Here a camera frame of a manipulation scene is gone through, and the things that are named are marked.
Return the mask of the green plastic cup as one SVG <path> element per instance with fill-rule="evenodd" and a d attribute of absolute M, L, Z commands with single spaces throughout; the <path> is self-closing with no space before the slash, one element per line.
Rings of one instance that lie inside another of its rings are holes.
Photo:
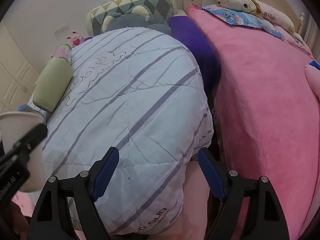
<path fill-rule="evenodd" d="M 51 58 L 36 80 L 33 104 L 42 110 L 53 112 L 72 77 L 73 69 L 69 61 L 60 57 Z"/>

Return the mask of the triangle pattern cushion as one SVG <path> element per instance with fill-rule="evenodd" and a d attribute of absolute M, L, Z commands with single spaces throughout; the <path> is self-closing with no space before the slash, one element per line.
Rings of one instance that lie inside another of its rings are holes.
<path fill-rule="evenodd" d="M 114 0 L 92 9 L 86 16 L 86 29 L 89 35 L 101 34 L 106 16 L 117 12 L 125 14 L 137 5 L 147 7 L 159 23 L 168 24 L 172 16 L 178 14 L 176 0 Z"/>

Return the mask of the pink fleece blanket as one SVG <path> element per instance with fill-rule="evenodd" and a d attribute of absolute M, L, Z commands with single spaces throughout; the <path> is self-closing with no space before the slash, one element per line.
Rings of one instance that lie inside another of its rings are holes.
<path fill-rule="evenodd" d="M 290 238 L 298 239 L 318 180 L 319 102 L 304 73 L 311 57 L 203 9 L 188 16 L 220 58 L 214 105 L 227 165 L 243 177 L 270 178 Z"/>

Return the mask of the grey cat plush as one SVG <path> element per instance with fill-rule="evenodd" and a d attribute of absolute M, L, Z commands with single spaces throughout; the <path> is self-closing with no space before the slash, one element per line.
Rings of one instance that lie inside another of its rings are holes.
<path fill-rule="evenodd" d="M 125 14 L 119 12 L 108 14 L 103 20 L 101 32 L 106 33 L 112 30 L 133 27 L 149 28 L 172 35 L 172 29 L 167 24 L 156 20 L 151 11 L 144 5 L 135 5 Z"/>

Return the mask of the pink blue plush toy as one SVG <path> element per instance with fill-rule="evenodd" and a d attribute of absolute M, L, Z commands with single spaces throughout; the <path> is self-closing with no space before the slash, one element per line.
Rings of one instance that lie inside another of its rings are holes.
<path fill-rule="evenodd" d="M 304 69 L 306 79 L 314 95 L 320 100 L 320 64 L 313 60 Z"/>

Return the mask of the white wall socket panel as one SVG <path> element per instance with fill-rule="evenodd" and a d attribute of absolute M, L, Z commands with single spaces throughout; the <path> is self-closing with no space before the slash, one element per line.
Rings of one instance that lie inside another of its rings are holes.
<path fill-rule="evenodd" d="M 60 26 L 59 28 L 57 28 L 55 31 L 54 31 L 54 35 L 56 37 L 58 37 L 59 35 L 61 35 L 64 31 L 68 30 L 69 29 L 69 25 L 68 23 L 65 23 L 63 24 L 62 26 Z"/>

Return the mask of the purple blanket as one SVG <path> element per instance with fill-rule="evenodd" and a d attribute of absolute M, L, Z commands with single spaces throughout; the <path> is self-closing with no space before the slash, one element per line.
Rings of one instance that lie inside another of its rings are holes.
<path fill-rule="evenodd" d="M 173 16 L 168 26 L 172 29 L 172 37 L 184 44 L 195 57 L 202 75 L 204 92 L 211 96 L 221 77 L 215 50 L 188 16 Z"/>

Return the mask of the light pink blanket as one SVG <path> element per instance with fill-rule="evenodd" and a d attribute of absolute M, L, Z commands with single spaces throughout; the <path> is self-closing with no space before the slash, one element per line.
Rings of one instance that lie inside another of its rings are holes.
<path fill-rule="evenodd" d="M 207 227 L 209 186 L 198 163 L 192 161 L 186 169 L 183 185 L 185 199 L 182 212 L 164 231 L 155 235 L 130 233 L 110 236 L 101 224 L 92 202 L 84 209 L 83 234 L 86 239 L 204 239 Z M 1 215 L 2 239 L 78 239 L 73 229 L 66 198 L 48 192 L 32 217 L 25 217 L 20 207 L 11 202 Z"/>

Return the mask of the white dog plush pillow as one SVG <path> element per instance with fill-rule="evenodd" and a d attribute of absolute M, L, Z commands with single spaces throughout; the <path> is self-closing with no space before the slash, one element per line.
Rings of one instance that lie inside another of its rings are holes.
<path fill-rule="evenodd" d="M 216 0 L 218 5 L 221 7 L 245 12 L 254 15 L 260 19 L 265 19 L 268 22 L 275 23 L 281 26 L 285 31 L 287 31 L 291 36 L 303 41 L 299 33 L 295 32 L 294 23 L 291 21 L 289 16 L 283 12 L 275 9 L 274 7 L 267 5 L 258 0 Z"/>

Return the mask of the pink label clear bottle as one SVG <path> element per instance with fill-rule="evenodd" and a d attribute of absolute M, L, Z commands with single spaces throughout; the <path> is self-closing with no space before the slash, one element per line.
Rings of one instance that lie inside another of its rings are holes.
<path fill-rule="evenodd" d="M 72 51 L 71 46 L 64 43 L 57 46 L 53 54 L 54 54 L 54 57 L 63 58 L 71 62 L 71 58 L 72 58 L 71 51 Z"/>

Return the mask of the beige curtain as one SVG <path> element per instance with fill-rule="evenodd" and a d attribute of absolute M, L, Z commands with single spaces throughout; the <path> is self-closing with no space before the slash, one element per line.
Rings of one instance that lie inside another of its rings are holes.
<path fill-rule="evenodd" d="M 312 16 L 309 17 L 308 27 L 304 36 L 304 41 L 310 48 L 313 57 L 319 62 L 320 58 L 320 31 Z"/>

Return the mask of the white purple striped quilt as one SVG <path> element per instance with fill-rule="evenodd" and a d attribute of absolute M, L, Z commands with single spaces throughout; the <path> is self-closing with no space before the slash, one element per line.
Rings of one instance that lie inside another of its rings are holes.
<path fill-rule="evenodd" d="M 76 176 L 115 147 L 119 163 L 96 203 L 108 232 L 164 231 L 182 212 L 187 164 L 214 132 L 195 58 L 173 37 L 134 27 L 74 48 L 72 69 L 47 121 L 46 176 Z"/>

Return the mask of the cream built-in wardrobe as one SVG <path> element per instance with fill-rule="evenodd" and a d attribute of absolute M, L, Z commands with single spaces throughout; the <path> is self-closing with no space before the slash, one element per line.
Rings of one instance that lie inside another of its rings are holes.
<path fill-rule="evenodd" d="M 1 113 L 16 111 L 29 102 L 39 73 L 20 51 L 3 22 L 0 61 Z"/>

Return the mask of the blue cartoon pillow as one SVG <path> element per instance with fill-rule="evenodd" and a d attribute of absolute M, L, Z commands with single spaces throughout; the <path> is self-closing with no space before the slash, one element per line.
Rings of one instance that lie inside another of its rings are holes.
<path fill-rule="evenodd" d="M 260 19 L 256 16 L 253 16 L 245 12 L 226 9 L 216 4 L 204 4 L 202 5 L 202 9 L 204 9 L 207 12 L 210 12 L 214 16 L 218 17 L 219 19 L 225 21 L 230 25 L 238 25 L 242 27 L 261 29 L 274 37 L 277 37 L 281 40 L 283 39 L 283 36 L 278 31 L 278 29 L 265 19 Z"/>

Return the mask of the blue black CoolTowel can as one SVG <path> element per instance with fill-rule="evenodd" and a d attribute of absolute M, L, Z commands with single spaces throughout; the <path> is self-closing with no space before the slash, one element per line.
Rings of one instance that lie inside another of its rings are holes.
<path fill-rule="evenodd" d="M 29 112 L 34 112 L 34 111 L 37 111 L 37 110 L 33 109 L 32 107 L 30 107 L 27 104 L 23 104 L 20 107 L 18 107 L 17 111 L 18 112 L 28 112 L 29 113 Z"/>

